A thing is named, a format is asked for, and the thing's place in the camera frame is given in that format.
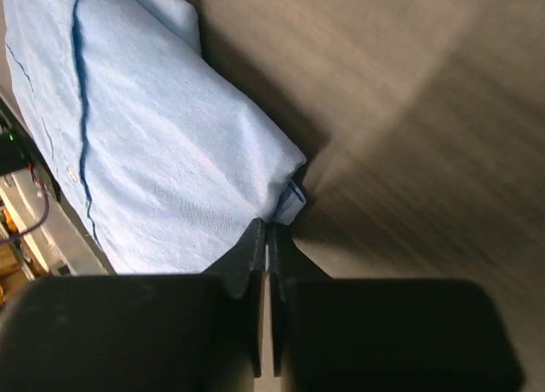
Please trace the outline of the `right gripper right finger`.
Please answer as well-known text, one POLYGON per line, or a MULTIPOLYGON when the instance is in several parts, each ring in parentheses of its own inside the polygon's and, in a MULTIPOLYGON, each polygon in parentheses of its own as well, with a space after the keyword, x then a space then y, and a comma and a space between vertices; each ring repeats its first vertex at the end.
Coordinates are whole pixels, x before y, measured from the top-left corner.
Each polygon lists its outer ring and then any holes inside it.
POLYGON ((469 280, 341 279, 268 229, 273 370, 285 391, 519 391, 502 318, 469 280))

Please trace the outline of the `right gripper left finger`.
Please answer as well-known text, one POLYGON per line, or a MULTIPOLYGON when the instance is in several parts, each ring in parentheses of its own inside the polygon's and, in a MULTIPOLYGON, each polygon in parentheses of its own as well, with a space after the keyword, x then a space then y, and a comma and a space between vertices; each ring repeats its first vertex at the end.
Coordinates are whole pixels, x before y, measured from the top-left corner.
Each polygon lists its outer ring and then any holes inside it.
POLYGON ((4 391, 251 391, 264 224, 200 274, 50 277, 1 313, 4 391))

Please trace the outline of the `light blue long sleeve shirt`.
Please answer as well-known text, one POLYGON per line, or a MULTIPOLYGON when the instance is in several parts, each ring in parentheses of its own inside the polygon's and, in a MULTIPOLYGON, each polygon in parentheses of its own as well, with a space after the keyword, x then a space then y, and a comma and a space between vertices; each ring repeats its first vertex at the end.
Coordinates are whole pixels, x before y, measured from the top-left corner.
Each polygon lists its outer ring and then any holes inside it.
POLYGON ((3 0, 23 119, 119 274, 196 273, 292 223, 305 156, 204 60, 185 0, 3 0))

